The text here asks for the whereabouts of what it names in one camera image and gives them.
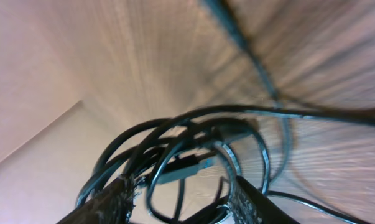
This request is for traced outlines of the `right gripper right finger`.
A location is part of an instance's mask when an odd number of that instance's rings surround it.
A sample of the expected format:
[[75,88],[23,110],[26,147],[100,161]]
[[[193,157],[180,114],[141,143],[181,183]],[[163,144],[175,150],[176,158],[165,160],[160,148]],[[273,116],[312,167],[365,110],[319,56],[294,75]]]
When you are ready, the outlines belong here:
[[228,207],[237,224],[299,224],[245,178],[237,176]]

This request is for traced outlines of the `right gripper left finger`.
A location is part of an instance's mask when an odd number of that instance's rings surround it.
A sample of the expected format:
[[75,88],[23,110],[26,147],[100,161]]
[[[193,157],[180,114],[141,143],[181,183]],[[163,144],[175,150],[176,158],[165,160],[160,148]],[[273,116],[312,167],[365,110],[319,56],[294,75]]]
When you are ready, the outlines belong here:
[[128,224],[134,209],[135,189],[135,180],[121,175],[57,224]]

